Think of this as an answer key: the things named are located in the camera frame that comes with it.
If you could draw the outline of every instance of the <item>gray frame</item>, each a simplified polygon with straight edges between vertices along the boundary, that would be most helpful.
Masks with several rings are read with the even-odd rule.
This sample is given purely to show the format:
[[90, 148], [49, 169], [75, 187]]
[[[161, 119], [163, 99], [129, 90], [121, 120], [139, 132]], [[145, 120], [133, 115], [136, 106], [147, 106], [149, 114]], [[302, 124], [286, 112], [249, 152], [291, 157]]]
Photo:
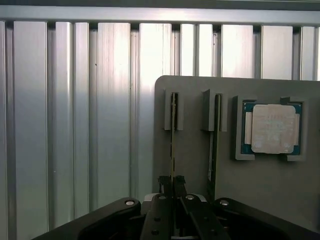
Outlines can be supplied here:
[[318, 11], [192, 9], [142, 7], [81, 6], [0, 6], [2, 20], [33, 21], [99, 21], [99, 22], [170, 22], [303, 25], [320, 24]]
[[2, 0], [0, 5], [124, 7], [124, 8], [186, 8], [186, 9], [252, 9], [319, 11], [319, 1], [309, 0]]

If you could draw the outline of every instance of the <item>gray mounting plate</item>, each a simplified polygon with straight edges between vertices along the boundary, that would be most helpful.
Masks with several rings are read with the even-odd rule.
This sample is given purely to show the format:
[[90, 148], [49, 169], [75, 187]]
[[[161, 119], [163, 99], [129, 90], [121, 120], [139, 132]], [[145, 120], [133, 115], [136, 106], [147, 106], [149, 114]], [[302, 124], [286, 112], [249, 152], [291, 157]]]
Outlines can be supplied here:
[[[210, 132], [202, 130], [203, 92], [227, 95], [227, 131], [219, 133], [215, 198], [231, 198], [309, 230], [320, 232], [320, 82], [221, 77], [162, 76], [155, 84], [153, 190], [156, 176], [170, 174], [170, 131], [164, 130], [166, 89], [183, 96], [183, 130], [175, 134], [175, 174], [183, 175], [189, 193], [207, 195]], [[275, 155], [235, 160], [233, 101], [255, 96], [308, 99], [304, 161]]]

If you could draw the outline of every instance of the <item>corrugated metal wall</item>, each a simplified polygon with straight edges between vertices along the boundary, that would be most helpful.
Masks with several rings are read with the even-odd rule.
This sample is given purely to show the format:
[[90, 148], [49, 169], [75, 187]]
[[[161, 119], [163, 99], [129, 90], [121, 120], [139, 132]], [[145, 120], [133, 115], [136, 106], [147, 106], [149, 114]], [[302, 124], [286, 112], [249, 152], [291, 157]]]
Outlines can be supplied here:
[[32, 239], [152, 192], [158, 77], [319, 80], [318, 35], [309, 26], [0, 22], [0, 239]]

